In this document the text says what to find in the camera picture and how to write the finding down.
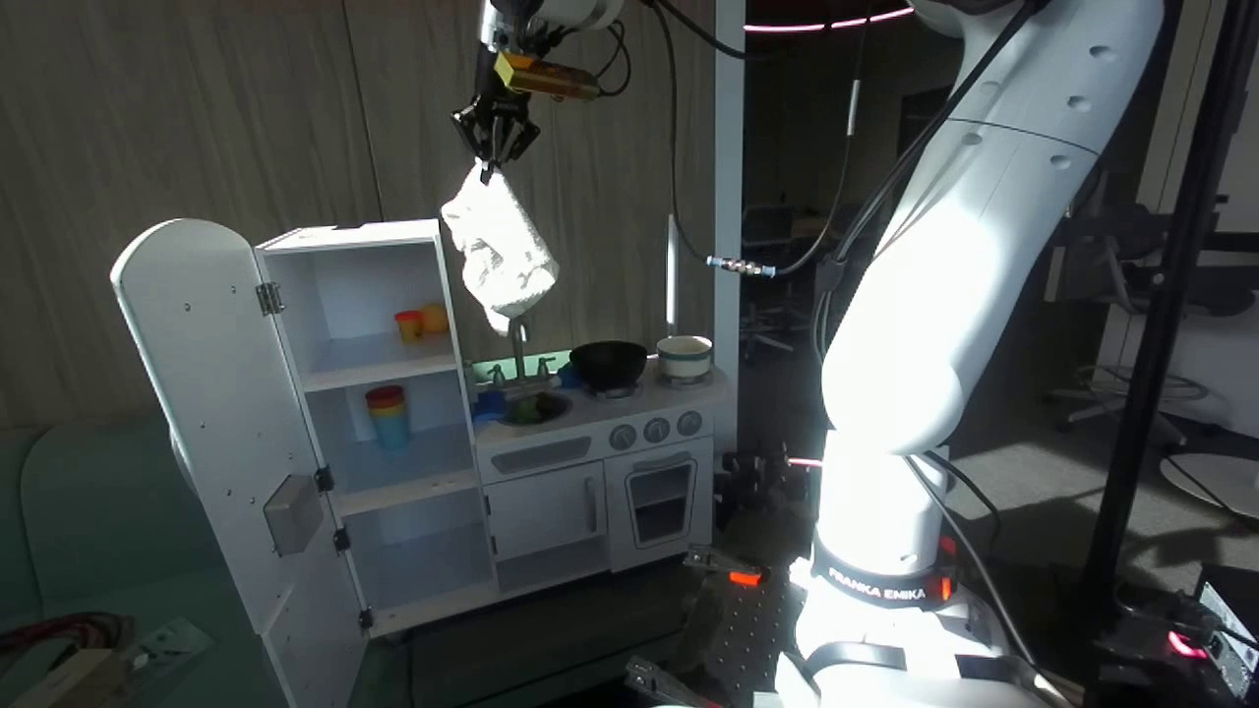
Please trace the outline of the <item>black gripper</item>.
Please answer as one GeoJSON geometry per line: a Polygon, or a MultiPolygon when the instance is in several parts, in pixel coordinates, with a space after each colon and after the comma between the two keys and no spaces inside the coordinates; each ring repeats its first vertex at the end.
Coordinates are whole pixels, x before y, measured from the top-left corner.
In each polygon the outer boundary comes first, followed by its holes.
{"type": "Polygon", "coordinates": [[[451,126],[484,167],[521,160],[540,137],[540,126],[528,116],[528,97],[504,86],[492,53],[475,54],[473,97],[451,112],[451,126]]]}

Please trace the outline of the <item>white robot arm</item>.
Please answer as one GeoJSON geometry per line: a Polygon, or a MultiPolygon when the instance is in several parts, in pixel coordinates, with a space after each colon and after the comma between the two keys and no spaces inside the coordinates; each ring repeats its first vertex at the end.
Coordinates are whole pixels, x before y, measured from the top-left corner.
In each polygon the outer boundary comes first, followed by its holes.
{"type": "Polygon", "coordinates": [[[1163,0],[910,0],[959,44],[943,117],[820,370],[800,613],[755,708],[1043,708],[1007,610],[934,592],[948,465],[1010,308],[1153,59],[1163,0]]]}

